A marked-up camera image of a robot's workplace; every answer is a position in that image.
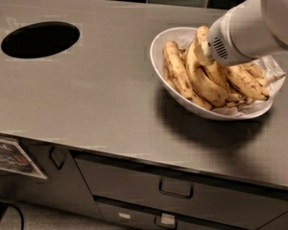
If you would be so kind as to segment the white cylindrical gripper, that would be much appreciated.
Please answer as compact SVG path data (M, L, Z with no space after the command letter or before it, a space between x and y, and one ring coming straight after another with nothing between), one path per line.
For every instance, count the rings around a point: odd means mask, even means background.
M212 65L214 58L223 66L252 61L261 57L262 28L260 8L235 7L212 24L208 42L197 44L194 53L203 66Z

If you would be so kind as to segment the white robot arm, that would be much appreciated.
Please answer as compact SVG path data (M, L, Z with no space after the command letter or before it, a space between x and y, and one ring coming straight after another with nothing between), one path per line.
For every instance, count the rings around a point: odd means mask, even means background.
M217 19L195 47L204 66L232 66L286 51L288 0L246 0Z

